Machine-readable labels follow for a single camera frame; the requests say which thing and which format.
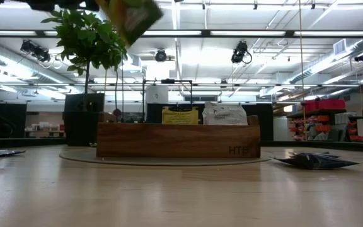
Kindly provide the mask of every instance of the ceiling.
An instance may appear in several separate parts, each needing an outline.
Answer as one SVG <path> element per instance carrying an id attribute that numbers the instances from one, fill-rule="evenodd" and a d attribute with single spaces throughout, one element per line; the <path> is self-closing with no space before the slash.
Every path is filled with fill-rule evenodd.
<path id="1" fill-rule="evenodd" d="M 171 0 L 157 1 L 162 8 L 164 16 L 157 21 L 151 30 L 172 30 L 174 21 L 172 17 Z M 203 30 L 203 29 L 236 29 L 236 30 L 363 30 L 363 0 L 316 1 L 316 8 L 309 9 L 312 1 L 302 0 L 302 21 L 300 23 L 299 10 L 296 0 L 259 0 L 257 10 L 253 10 L 254 1 L 227 1 L 227 0 L 184 0 L 177 6 L 180 16 L 176 17 L 176 29 Z M 33 11 L 25 4 L 8 2 L 0 6 L 0 30 L 51 30 L 53 23 L 41 24 L 49 14 Z M 0 46 L 21 56 L 22 41 L 29 38 L 0 38 Z M 319 57 L 333 50 L 333 44 L 341 38 L 179 38 L 181 66 L 180 77 L 192 79 L 203 83 L 219 83 L 221 79 L 228 79 L 230 83 L 245 83 L 250 79 L 261 79 L 262 83 L 283 83 L 283 76 L 290 75 L 302 66 L 317 60 Z M 59 54 L 61 48 L 55 47 L 56 38 L 30 38 L 36 44 L 49 49 L 49 52 Z M 253 61 L 250 65 L 236 65 L 231 63 L 231 55 L 237 43 L 241 40 L 251 47 Z M 142 65 L 151 65 L 153 53 L 164 49 L 168 55 L 176 55 L 174 38 L 140 38 L 129 49 L 129 53 L 142 58 Z M 27 59 L 36 62 L 30 56 Z M 354 63 L 361 67 L 363 63 Z M 84 76 L 75 76 L 66 71 L 70 65 L 64 61 L 58 69 L 49 67 L 48 70 L 65 76 L 68 80 L 83 83 Z M 343 61 L 334 67 L 320 72 L 330 78 L 341 75 L 349 69 L 349 60 Z M 175 71 L 176 64 L 170 63 Z M 114 78 L 115 72 L 108 71 L 108 77 Z M 103 69 L 92 69 L 93 78 L 104 78 Z M 140 72 L 124 72 L 124 81 L 133 83 L 142 81 Z M 259 88 L 243 88 L 243 90 L 259 90 Z"/>

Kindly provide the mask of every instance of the potted plant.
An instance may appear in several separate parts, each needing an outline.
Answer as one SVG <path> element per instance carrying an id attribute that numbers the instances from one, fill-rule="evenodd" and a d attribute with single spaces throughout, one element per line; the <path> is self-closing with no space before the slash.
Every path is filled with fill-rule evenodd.
<path id="1" fill-rule="evenodd" d="M 105 70 L 114 67 L 117 72 L 122 58 L 126 57 L 125 44 L 114 32 L 110 21 L 101 21 L 93 13 L 76 10 L 52 11 L 52 17 L 42 23 L 56 22 L 54 27 L 60 40 L 57 47 L 63 47 L 61 59 L 68 59 L 72 65 L 68 71 L 85 73 L 85 89 L 82 110 L 64 112 L 68 145 L 87 146 L 96 142 L 96 127 L 99 114 L 88 111 L 87 99 L 90 67 Z"/>

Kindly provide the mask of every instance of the storage shelf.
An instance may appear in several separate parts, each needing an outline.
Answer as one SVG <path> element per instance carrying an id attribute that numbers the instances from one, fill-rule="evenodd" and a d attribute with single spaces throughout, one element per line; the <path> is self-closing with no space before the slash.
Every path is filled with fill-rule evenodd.
<path id="1" fill-rule="evenodd" d="M 310 111 L 310 112 L 306 112 L 305 113 L 305 117 L 310 117 L 313 115 L 324 115 L 324 114 L 340 114 L 340 113 L 345 113 L 346 110 L 315 110 L 315 111 Z M 294 115 L 289 115 L 287 116 L 287 118 L 303 118 L 303 113 L 297 113 Z"/>

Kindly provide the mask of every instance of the wooden box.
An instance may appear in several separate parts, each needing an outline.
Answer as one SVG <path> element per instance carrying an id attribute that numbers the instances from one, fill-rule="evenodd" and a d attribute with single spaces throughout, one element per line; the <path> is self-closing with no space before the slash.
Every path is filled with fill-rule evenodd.
<path id="1" fill-rule="evenodd" d="M 260 126 L 98 124 L 97 157 L 260 157 Z"/>

